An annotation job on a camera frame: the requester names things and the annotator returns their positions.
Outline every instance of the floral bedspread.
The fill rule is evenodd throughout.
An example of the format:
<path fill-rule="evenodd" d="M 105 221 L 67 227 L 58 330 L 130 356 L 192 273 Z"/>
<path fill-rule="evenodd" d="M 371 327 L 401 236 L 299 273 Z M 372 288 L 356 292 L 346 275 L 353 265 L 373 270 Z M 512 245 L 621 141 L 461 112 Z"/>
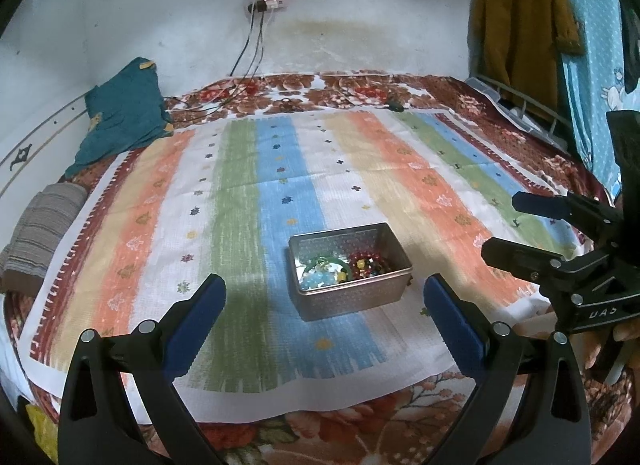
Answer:
<path fill-rule="evenodd" d="M 235 98 L 218 109 L 234 94 Z M 567 190 L 606 199 L 602 187 L 580 162 L 552 146 L 517 130 L 491 102 L 463 82 L 446 77 L 416 77 L 379 73 L 282 75 L 253 80 L 225 79 L 203 90 L 166 100 L 176 128 L 249 114 L 282 114 L 357 106 L 449 109 L 479 138 L 498 146 L 538 177 L 552 178 Z M 91 189 L 108 168 L 107 159 L 76 175 L 74 181 Z M 11 296 L 6 318 L 17 339 L 31 300 Z M 591 410 L 594 461 L 622 431 L 631 412 L 633 376 L 606 387 L 585 379 Z M 40 406 L 53 419 L 58 399 L 33 385 Z M 447 432 L 473 383 L 455 369 L 431 377 L 391 395 L 330 413 L 297 412 L 251 424 L 201 424 L 207 438 L 223 451 L 229 463 L 249 464 L 360 464 L 421 463 Z M 522 391 L 516 384 L 510 413 Z M 490 451 L 499 447 L 510 418 L 494 432 Z M 162 452 L 152 427 L 143 427 L 149 447 Z"/>

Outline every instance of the electrical wire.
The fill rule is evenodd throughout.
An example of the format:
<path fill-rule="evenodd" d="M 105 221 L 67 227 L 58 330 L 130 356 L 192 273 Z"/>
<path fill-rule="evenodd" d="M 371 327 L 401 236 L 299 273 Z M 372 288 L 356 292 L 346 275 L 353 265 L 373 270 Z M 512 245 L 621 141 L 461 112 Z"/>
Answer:
<path fill-rule="evenodd" d="M 241 96 L 246 90 L 247 87 L 249 86 L 249 84 L 252 82 L 252 80 L 255 77 L 255 74 L 257 73 L 260 64 L 262 63 L 262 59 L 264 58 L 264 30 L 266 27 L 268 27 L 268 25 L 271 23 L 271 21 L 273 20 L 273 15 L 274 15 L 274 8 L 272 8 L 270 10 L 270 14 L 269 17 L 267 19 L 267 23 L 266 25 L 264 24 L 264 12 L 262 13 L 262 16 L 260 17 L 260 25 L 259 25 L 259 30 L 258 30 L 258 37 L 256 39 L 255 42 L 255 50 L 254 50 L 254 56 L 251 59 L 251 62 L 249 64 L 249 67 L 247 68 L 246 73 L 244 74 L 244 76 L 242 76 L 242 78 L 240 79 L 240 81 L 236 84 L 235 87 L 235 91 L 232 92 L 231 95 L 229 95 L 229 97 L 224 100 L 223 102 L 221 102 L 217 108 L 215 109 L 202 109 L 202 108 L 194 108 L 194 109 L 199 109 L 200 111 L 207 111 L 205 114 L 200 115 L 198 118 L 194 118 L 193 120 L 190 120 L 190 122 L 194 122 L 196 120 L 205 120 L 208 116 L 215 114 L 216 112 L 220 111 L 221 109 L 223 109 L 225 106 L 227 106 L 229 103 L 231 103 L 234 99 L 238 98 L 239 96 Z M 256 57 L 258 57 L 258 50 L 260 49 L 260 58 L 258 59 L 257 64 L 254 67 L 254 63 L 255 63 L 255 59 Z M 253 72 L 251 73 L 251 76 L 249 77 L 249 72 L 251 72 L 252 67 L 254 67 Z M 244 86 L 242 86 L 242 84 L 244 83 L 244 81 L 246 80 L 246 78 L 249 77 L 249 81 L 247 82 L 247 84 L 245 84 Z M 188 109 L 176 109 L 175 111 L 188 111 Z"/>
<path fill-rule="evenodd" d="M 268 22 L 270 22 L 272 16 L 273 16 L 273 9 L 271 10 L 271 15 L 270 15 L 270 18 L 268 19 Z M 262 49 L 261 49 L 261 52 L 260 52 L 260 59 L 258 60 L 258 63 L 255 65 L 254 71 L 251 74 L 251 77 L 250 77 L 248 83 L 244 87 L 242 87 L 242 83 L 249 76 L 249 72 L 251 71 L 251 68 L 254 65 L 255 59 L 258 56 L 258 49 L 260 48 L 260 46 L 262 46 Z M 259 32 L 258 32 L 258 39 L 255 42 L 254 56 L 251 59 L 251 63 L 249 64 L 249 67 L 247 68 L 246 73 L 244 74 L 242 79 L 236 84 L 236 91 L 234 93 L 232 93 L 232 95 L 230 95 L 229 98 L 226 99 L 224 102 L 222 102 L 216 109 L 206 113 L 203 117 L 201 117 L 201 119 L 209 116 L 210 114 L 214 114 L 214 113 L 220 111 L 220 109 L 224 108 L 226 105 L 228 105 L 230 102 L 232 102 L 235 98 L 238 98 L 238 96 L 242 95 L 246 91 L 249 83 L 251 83 L 252 80 L 254 79 L 255 74 L 257 73 L 258 68 L 260 67 L 260 64 L 262 63 L 262 58 L 263 57 L 264 57 L 264 13 L 262 14 L 262 16 L 260 18 L 260 29 L 259 29 Z"/>
<path fill-rule="evenodd" d="M 251 40 L 251 34 L 254 31 L 254 17 L 255 17 L 255 2 L 252 5 L 252 11 L 251 11 L 251 26 L 249 26 L 249 35 L 246 36 L 246 42 L 244 43 L 244 47 L 242 48 L 242 51 L 240 52 L 240 55 L 238 56 L 238 60 L 236 60 L 236 63 L 234 64 L 234 66 L 231 68 L 231 73 L 229 73 L 229 76 L 232 77 L 234 76 L 234 71 L 236 70 L 236 68 L 238 67 L 238 64 L 240 63 L 240 60 L 242 58 L 242 55 L 244 55 L 244 52 L 246 51 L 246 47 L 249 45 L 249 41 Z"/>
<path fill-rule="evenodd" d="M 242 56 L 244 55 L 244 52 L 246 51 L 249 42 L 251 40 L 251 34 L 254 31 L 254 19 L 255 19 L 255 9 L 256 9 L 256 5 L 255 3 L 253 4 L 252 7 L 252 12 L 251 12 L 251 25 L 249 26 L 249 33 L 246 36 L 246 41 L 244 42 L 244 47 L 242 48 L 242 51 L 240 52 L 240 55 L 238 56 L 238 59 L 236 60 L 236 63 L 234 64 L 233 68 L 231 68 L 231 73 L 229 74 L 230 77 L 233 76 L 234 71 L 236 70 L 236 68 L 238 67 L 239 62 L 242 60 Z M 177 96 L 170 96 L 169 98 L 174 98 L 175 100 L 178 100 L 179 102 L 181 102 L 182 104 L 185 104 L 188 106 L 188 104 L 184 101 L 181 100 L 180 98 L 178 98 Z M 182 109 L 172 109 L 172 111 L 175 112 L 181 112 L 181 111 L 209 111 L 212 108 L 205 108 L 203 109 L 202 106 L 194 106 L 193 108 L 182 108 Z"/>

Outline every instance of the green stripe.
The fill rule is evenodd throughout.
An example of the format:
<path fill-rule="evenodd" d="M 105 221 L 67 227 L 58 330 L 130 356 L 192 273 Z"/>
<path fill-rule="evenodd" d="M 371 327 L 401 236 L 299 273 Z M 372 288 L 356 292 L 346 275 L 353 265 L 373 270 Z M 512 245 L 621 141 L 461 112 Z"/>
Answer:
<path fill-rule="evenodd" d="M 456 171 L 468 184 L 484 196 L 484 199 L 500 212 L 505 222 L 529 243 L 532 247 L 558 252 L 570 256 L 574 247 L 561 245 L 546 229 L 545 225 L 530 214 L 521 214 L 511 206 L 511 195 L 495 180 L 486 174 L 476 162 L 460 153 L 455 146 L 447 141 L 431 125 L 425 124 L 418 116 L 410 112 L 395 112 L 394 116 L 408 126 L 409 130 L 430 150 L 432 150 L 446 165 L 460 166 Z"/>
<path fill-rule="evenodd" d="M 226 126 L 214 168 L 209 265 L 226 283 L 226 305 L 191 368 L 208 391 L 259 393 L 277 386 L 260 245 L 255 122 Z"/>

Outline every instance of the blue gripper pad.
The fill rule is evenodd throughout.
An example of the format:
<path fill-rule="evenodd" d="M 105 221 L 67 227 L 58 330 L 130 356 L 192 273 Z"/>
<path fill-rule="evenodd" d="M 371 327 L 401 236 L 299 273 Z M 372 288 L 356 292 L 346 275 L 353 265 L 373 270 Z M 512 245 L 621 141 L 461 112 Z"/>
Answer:
<path fill-rule="evenodd" d="M 427 279 L 423 295 L 424 305 L 456 361 L 460 373 L 474 379 L 476 384 L 479 384 L 484 379 L 486 371 L 484 356 L 488 340 L 486 335 L 478 334 L 470 321 L 476 324 L 479 321 L 483 328 L 489 326 L 489 321 L 475 304 L 461 301 L 439 273 L 431 275 Z M 467 318 L 469 314 L 476 319 L 469 320 Z"/>
<path fill-rule="evenodd" d="M 170 382 L 187 374 L 191 364 L 209 335 L 213 324 L 225 307 L 225 281 L 218 275 L 209 275 L 188 301 L 175 303 L 164 315 L 169 320 L 171 336 L 164 342 L 162 368 Z"/>
<path fill-rule="evenodd" d="M 563 220 L 569 217 L 566 201 L 561 196 L 539 196 L 528 192 L 516 192 L 511 198 L 511 205 L 518 212 L 544 216 L 553 220 Z"/>

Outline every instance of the metal tin box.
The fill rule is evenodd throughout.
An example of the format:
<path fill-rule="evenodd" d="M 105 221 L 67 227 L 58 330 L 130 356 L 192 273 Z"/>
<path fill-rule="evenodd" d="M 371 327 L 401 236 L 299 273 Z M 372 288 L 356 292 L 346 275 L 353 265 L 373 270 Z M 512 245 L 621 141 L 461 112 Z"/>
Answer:
<path fill-rule="evenodd" d="M 303 290 L 299 277 L 308 261 L 359 251 L 377 252 L 392 271 L 340 285 Z M 402 297 L 413 267 L 389 225 L 353 226 L 293 236 L 289 239 L 290 295 L 303 320 L 318 320 L 360 311 Z"/>

